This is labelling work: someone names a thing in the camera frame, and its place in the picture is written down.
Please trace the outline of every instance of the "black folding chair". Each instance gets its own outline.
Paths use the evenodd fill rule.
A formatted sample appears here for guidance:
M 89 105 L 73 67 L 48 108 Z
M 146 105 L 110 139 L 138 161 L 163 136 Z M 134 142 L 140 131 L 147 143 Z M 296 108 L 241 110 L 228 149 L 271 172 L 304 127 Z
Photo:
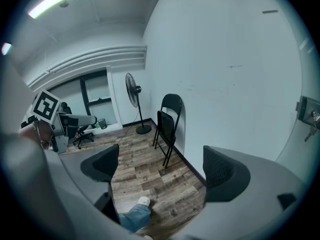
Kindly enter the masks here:
M 174 112 L 176 112 L 177 118 L 175 123 L 173 118 L 170 115 L 162 111 L 163 108 L 171 109 Z M 165 166 L 165 168 L 168 167 L 169 159 L 171 157 L 172 150 L 175 146 L 176 130 L 177 130 L 181 110 L 182 110 L 182 100 L 180 96 L 177 94 L 167 94 L 166 96 L 164 96 L 162 100 L 161 110 L 157 112 L 158 124 L 156 127 L 152 146 L 155 145 L 154 149 L 157 148 L 157 144 L 159 144 L 158 143 L 159 135 L 161 136 L 163 141 L 168 145 L 168 150 L 165 153 L 165 151 L 162 149 L 162 147 L 159 144 L 159 147 L 162 153 L 165 155 L 165 159 L 162 164 L 162 166 Z

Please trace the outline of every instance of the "white sneaker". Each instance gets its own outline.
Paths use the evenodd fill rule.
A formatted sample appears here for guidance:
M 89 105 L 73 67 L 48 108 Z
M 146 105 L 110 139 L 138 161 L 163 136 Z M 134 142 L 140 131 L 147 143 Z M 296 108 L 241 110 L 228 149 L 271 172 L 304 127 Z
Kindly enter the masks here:
M 140 204 L 140 205 L 145 205 L 145 206 L 149 207 L 149 205 L 150 205 L 150 198 L 149 198 L 149 197 L 146 197 L 146 196 L 141 196 L 141 197 L 139 198 L 138 204 Z

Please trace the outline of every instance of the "ceiling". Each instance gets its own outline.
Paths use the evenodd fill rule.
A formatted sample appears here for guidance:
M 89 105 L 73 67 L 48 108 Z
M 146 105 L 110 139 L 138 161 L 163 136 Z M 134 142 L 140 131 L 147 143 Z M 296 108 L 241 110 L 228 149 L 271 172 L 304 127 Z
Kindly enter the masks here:
M 19 68 L 50 42 L 59 42 L 66 33 L 96 24 L 147 24 L 158 0 L 67 0 L 65 8 L 55 4 L 36 19 L 27 12 L 43 0 L 30 1 L 16 21 L 9 57 Z

